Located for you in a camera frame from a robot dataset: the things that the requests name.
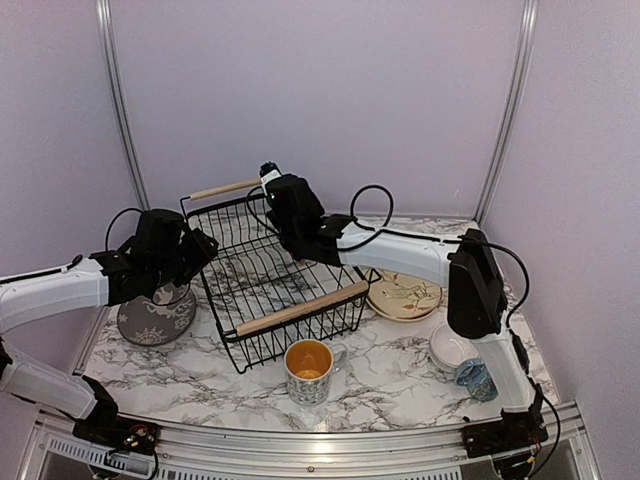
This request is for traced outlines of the black wire dish rack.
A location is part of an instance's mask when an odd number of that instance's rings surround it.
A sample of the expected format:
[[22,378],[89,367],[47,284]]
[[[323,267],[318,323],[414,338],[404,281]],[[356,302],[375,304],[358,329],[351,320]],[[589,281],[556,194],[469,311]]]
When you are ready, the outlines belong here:
[[333,340],[358,329],[377,271],[296,261],[266,229],[261,192],[195,209],[192,229],[218,243],[192,288],[213,317],[218,344],[244,374],[299,340]]

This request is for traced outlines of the grey reindeer plate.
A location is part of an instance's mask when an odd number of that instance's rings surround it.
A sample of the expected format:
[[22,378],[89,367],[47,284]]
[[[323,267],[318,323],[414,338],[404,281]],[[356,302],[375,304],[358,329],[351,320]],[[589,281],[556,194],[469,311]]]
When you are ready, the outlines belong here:
[[189,285],[159,288],[152,299],[139,296],[122,304],[117,327],[128,342],[143,347],[166,345],[178,339],[193,322],[196,296]]

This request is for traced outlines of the cream gold rimmed plate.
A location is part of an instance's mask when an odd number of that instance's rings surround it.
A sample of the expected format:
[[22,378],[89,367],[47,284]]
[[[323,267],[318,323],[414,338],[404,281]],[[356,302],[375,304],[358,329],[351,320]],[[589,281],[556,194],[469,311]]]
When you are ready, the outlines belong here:
[[391,321],[413,323],[435,312],[443,299],[443,288],[426,280],[386,270],[367,269],[371,281],[367,303],[378,315]]

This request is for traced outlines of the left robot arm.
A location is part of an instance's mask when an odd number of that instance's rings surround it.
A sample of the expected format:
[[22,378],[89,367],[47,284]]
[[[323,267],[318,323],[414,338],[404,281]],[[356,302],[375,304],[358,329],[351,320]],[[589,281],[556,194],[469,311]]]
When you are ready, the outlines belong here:
[[[119,248],[104,248],[61,267],[1,281],[1,331],[70,311],[117,306],[172,284],[188,284],[212,261],[217,241],[166,209],[141,212],[135,233]],[[10,346],[1,348],[1,389],[57,409],[106,445],[125,438],[118,406],[96,380],[64,373]]]

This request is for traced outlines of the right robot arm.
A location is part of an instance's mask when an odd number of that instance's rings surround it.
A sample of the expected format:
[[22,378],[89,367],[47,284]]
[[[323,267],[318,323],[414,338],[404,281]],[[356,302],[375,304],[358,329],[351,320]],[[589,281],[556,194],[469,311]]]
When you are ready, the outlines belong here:
[[495,438],[515,448],[534,431],[543,393],[529,375],[528,356],[511,327],[516,309],[508,304],[494,258],[508,248],[469,228],[457,237],[435,237],[373,227],[347,215],[325,212],[308,182],[262,166],[260,184],[266,214],[281,245],[296,260],[335,267],[367,267],[438,286],[448,296],[447,323],[473,344],[498,392],[502,415]]

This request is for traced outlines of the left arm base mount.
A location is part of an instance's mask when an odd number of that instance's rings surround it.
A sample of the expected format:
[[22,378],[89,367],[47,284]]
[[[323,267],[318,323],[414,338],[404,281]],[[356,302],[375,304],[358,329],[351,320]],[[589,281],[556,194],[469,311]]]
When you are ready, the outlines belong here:
[[160,427],[152,422],[117,417],[106,425],[78,421],[73,428],[73,436],[115,452],[134,452],[152,455],[158,441]]

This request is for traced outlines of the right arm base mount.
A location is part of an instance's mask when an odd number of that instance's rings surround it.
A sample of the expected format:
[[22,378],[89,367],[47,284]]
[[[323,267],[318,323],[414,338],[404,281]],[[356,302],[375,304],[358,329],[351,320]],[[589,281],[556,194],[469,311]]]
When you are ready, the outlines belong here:
[[462,442],[469,458],[528,448],[548,438],[544,424],[524,420],[502,419],[467,425],[462,429]]

